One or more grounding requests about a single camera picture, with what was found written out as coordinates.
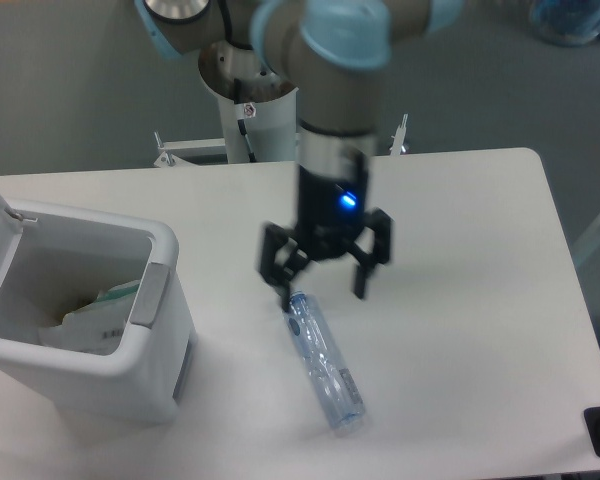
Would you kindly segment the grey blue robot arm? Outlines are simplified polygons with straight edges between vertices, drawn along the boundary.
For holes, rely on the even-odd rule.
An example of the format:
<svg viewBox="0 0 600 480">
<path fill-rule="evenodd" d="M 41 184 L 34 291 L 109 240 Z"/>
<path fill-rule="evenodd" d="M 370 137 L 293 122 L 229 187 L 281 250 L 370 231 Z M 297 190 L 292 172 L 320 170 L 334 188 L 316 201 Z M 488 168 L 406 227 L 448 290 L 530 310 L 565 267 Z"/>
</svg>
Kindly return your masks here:
<svg viewBox="0 0 600 480">
<path fill-rule="evenodd" d="M 287 307 L 309 264 L 356 259 L 353 292 L 391 259 L 391 218 L 366 206 L 379 98 L 392 47 L 451 25 L 460 1 L 139 1 L 155 47 L 183 55 L 221 42 L 299 93 L 295 224 L 264 227 L 259 273 Z"/>
</svg>

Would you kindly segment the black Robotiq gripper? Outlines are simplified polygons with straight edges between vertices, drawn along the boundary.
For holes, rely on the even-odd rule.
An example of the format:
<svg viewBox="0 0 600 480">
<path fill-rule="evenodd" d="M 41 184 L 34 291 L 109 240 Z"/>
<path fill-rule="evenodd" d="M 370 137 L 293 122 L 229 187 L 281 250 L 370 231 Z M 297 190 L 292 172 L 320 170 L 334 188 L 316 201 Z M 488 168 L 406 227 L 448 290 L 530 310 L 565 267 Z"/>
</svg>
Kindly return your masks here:
<svg viewBox="0 0 600 480">
<path fill-rule="evenodd" d="M 329 178 L 301 166 L 294 230 L 271 222 L 263 226 L 258 272 L 280 297 L 282 310 L 290 309 L 293 282 L 311 260 L 337 259 L 348 251 L 358 262 L 352 291 L 361 300 L 376 266 L 391 261 L 393 219 L 381 209 L 365 213 L 368 158 L 357 154 L 347 163 L 351 178 Z M 373 233 L 370 251 L 353 243 L 363 226 Z"/>
</svg>

